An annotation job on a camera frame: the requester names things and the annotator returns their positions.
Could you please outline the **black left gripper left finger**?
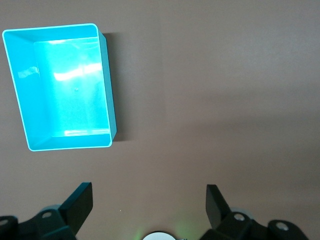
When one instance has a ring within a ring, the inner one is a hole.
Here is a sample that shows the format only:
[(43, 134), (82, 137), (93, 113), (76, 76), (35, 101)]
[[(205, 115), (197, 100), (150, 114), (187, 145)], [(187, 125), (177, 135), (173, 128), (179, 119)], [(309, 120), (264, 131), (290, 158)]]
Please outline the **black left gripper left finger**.
[(0, 217), (2, 240), (75, 240), (93, 208), (93, 187), (81, 183), (62, 203), (44, 207), (31, 219), (19, 222), (14, 215)]

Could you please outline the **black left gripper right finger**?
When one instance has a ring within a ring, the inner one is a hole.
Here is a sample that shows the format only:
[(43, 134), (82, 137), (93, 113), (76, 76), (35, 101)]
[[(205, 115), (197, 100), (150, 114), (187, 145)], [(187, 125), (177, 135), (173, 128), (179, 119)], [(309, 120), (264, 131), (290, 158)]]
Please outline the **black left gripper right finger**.
[(206, 186), (205, 210), (211, 228), (203, 234), (202, 240), (308, 239), (292, 222), (276, 219), (263, 226), (247, 214), (231, 210), (215, 184)]

